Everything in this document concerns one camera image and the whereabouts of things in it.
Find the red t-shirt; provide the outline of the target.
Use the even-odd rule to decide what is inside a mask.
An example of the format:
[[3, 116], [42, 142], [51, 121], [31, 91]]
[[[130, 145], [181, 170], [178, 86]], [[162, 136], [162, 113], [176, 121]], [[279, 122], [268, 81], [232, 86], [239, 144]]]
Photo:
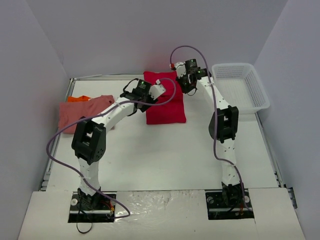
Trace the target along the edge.
[[146, 124], [147, 125], [163, 125], [163, 124], [184, 124], [187, 122], [185, 115], [183, 93], [176, 81], [177, 74], [173, 72], [151, 72], [145, 71], [143, 73], [144, 80], [155, 84], [156, 80], [168, 78], [174, 81], [176, 86], [176, 92], [173, 99], [160, 106], [151, 106], [146, 111]]

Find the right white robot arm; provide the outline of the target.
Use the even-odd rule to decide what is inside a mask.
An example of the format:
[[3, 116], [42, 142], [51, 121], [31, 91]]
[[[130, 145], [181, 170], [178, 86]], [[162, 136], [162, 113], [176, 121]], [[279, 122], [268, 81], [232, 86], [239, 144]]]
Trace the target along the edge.
[[170, 67], [176, 71], [176, 81], [184, 94], [193, 90], [199, 91], [212, 108], [208, 132], [213, 139], [213, 155], [221, 162], [221, 199], [232, 209], [236, 205], [244, 206], [246, 204], [244, 184], [237, 168], [235, 153], [235, 138], [239, 122], [238, 108], [231, 106], [225, 100], [208, 70], [200, 68], [195, 59], [171, 63]]

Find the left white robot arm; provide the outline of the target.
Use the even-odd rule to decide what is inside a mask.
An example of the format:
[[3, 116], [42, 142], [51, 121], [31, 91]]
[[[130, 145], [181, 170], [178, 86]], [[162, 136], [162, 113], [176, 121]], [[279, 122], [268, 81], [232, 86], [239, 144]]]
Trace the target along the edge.
[[96, 190], [101, 190], [99, 161], [106, 152], [107, 132], [137, 110], [145, 112], [150, 107], [149, 104], [155, 104], [165, 92], [159, 80], [151, 84], [139, 79], [132, 91], [124, 89], [115, 103], [101, 112], [103, 116], [77, 124], [71, 143], [82, 174], [77, 193], [90, 210], [96, 209], [103, 200], [103, 196]]

